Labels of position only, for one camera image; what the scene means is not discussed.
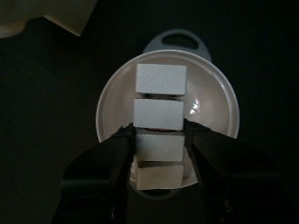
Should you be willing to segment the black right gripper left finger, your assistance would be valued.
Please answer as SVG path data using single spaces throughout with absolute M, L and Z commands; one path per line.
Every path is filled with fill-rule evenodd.
M 127 187 L 136 129 L 120 127 L 72 161 L 60 181 L 51 224 L 127 224 Z

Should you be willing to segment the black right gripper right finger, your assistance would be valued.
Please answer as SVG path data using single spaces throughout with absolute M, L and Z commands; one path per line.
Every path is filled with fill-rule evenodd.
M 299 224 L 274 159 L 196 122 L 186 120 L 183 132 L 207 224 Z

